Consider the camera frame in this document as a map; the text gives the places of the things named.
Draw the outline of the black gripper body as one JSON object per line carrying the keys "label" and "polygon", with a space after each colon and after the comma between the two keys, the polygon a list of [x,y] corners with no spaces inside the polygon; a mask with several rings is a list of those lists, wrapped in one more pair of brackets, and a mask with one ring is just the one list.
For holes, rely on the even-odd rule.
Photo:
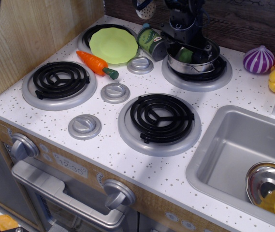
{"label": "black gripper body", "polygon": [[207,26],[203,23],[204,16],[209,21],[206,11],[170,11],[169,22],[160,26],[161,36],[169,47],[172,44],[179,44],[185,48],[194,47],[203,50],[209,45],[202,33],[202,28]]}

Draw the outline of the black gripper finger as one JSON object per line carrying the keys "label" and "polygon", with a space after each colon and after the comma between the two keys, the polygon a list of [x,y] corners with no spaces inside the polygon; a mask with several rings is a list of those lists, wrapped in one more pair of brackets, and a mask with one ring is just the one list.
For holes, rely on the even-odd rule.
{"label": "black gripper finger", "polygon": [[196,50],[192,53],[192,63],[207,63],[209,53],[204,50]]}
{"label": "black gripper finger", "polygon": [[180,50],[183,47],[181,43],[167,40],[166,42],[167,54],[172,58],[179,58],[180,57]]}

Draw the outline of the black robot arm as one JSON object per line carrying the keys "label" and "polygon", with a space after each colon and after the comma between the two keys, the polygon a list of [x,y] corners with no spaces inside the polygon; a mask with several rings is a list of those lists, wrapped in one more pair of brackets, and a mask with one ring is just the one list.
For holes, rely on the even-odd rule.
{"label": "black robot arm", "polygon": [[169,19],[159,26],[160,33],[144,24],[137,42],[152,59],[160,61],[167,55],[188,64],[204,64],[218,56],[216,46],[203,36],[203,0],[165,0]]}

